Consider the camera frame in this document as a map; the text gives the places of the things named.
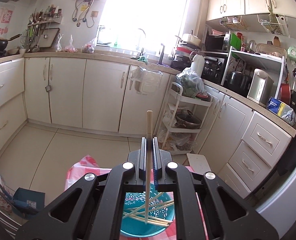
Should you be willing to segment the teal perforated plastic basket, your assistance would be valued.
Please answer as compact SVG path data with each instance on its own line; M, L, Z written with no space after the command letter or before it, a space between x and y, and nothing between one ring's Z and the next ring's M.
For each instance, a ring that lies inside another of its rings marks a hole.
M125 196L120 233L126 237L152 237L165 231L173 222L173 198L150 185L149 206L145 207L146 194L128 192Z

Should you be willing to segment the white board beside table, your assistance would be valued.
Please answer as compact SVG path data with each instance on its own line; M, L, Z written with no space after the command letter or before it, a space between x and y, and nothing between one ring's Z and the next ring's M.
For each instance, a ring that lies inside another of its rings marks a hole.
M195 173L204 175L207 172L211 172L210 166L204 155L188 153L187 158L189 166Z

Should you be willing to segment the steel pot in cart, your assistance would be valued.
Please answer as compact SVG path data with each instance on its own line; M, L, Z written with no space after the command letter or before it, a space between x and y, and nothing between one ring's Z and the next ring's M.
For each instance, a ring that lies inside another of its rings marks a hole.
M178 128L199 129L202 124L202 121L189 110L176 113L175 118L175 126Z

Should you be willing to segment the pink checkered plastic tablecloth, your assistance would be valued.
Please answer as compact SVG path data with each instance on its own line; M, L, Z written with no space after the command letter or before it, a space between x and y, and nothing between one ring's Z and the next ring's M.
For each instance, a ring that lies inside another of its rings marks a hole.
M64 190L66 191L69 187L71 187L75 182L77 182L81 177L83 177L87 173L93 173L97 176L100 176L103 174L107 174L110 171L110 168L100 168L95 159L93 159L90 155L87 155L83 157L79 162L75 163L68 170ZM120 239L177 239L175 222L173 222L163 232L155 236L133 238L121 235Z

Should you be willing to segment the white rolling storage cart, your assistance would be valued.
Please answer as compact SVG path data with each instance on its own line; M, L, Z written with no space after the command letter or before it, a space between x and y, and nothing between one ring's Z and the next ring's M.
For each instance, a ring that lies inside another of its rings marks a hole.
M200 94L196 98L183 95L183 87L173 82L169 88L163 117L157 130L161 149L172 155L191 153L213 104L213 97Z

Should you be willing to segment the green vegetables plastic bag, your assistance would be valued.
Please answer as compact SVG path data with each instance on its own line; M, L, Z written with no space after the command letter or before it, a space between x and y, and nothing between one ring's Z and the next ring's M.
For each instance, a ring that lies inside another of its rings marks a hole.
M183 96L195 98L197 95L207 95L202 79L191 68L185 68L177 74L175 82L183 87Z

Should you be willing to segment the silver electric water boiler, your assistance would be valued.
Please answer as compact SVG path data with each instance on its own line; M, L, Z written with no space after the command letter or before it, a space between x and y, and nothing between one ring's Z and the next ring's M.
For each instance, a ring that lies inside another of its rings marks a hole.
M274 80L268 73L261 69L255 69L247 98L262 107L266 107L271 97L273 83Z

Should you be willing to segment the blue packaged bag on counter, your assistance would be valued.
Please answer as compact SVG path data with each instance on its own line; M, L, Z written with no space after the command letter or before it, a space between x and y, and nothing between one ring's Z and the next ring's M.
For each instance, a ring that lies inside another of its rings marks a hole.
M284 102L270 97L267 102L266 109L284 120L290 126L294 126L296 124L296 114L294 110Z

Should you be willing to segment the white microwave shelf rack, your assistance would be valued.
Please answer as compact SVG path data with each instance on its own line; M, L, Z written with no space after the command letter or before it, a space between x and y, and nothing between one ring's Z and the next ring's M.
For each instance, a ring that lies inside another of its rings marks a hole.
M271 96L276 99L280 98L280 86L282 83L284 83L287 76L286 57L277 57L263 53L252 54L236 50L231 46L228 52L228 61L221 85L224 84L224 79L226 78L228 71L230 71L229 62L232 58L241 59L241 62L244 63L244 66L241 70L241 72L244 74L253 76L255 69L260 69L266 72L274 81L271 90Z

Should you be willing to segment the wall utensil rack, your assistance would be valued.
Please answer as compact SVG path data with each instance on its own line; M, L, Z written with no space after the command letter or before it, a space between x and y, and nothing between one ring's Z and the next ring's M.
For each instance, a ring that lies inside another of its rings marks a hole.
M60 33L62 9L49 5L45 10L34 11L29 16L24 46L27 53L38 52L54 46Z

